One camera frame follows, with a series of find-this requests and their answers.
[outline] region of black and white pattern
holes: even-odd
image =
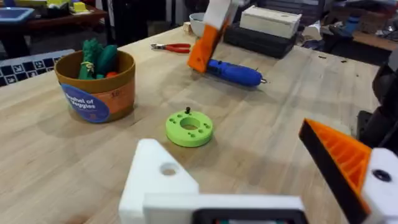
[[[54,69],[55,62],[74,50],[61,50],[0,62],[0,87],[33,78]]]

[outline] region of red pliers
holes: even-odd
[[[151,44],[152,49],[163,49],[171,52],[189,54],[190,44]]]

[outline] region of blue handle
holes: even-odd
[[[207,72],[244,86],[257,86],[262,79],[261,73],[254,69],[213,59],[209,60]]]

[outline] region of cardboard container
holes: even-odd
[[[133,110],[136,63],[133,57],[118,51],[116,72],[111,78],[79,80],[82,51],[62,57],[55,73],[70,106],[92,123],[114,121]]]
[[[251,6],[242,12],[240,27],[290,39],[297,32],[300,18],[301,14]]]

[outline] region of green object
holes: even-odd
[[[83,61],[80,65],[79,79],[91,80],[95,70],[95,62],[103,47],[96,39],[85,40],[83,43]]]
[[[118,48],[116,45],[108,45],[98,56],[95,64],[95,72],[97,74],[107,74],[115,69],[116,55]]]
[[[175,144],[183,147],[198,147],[206,144],[213,134],[213,123],[205,114],[197,111],[179,111],[166,121],[166,135]]]

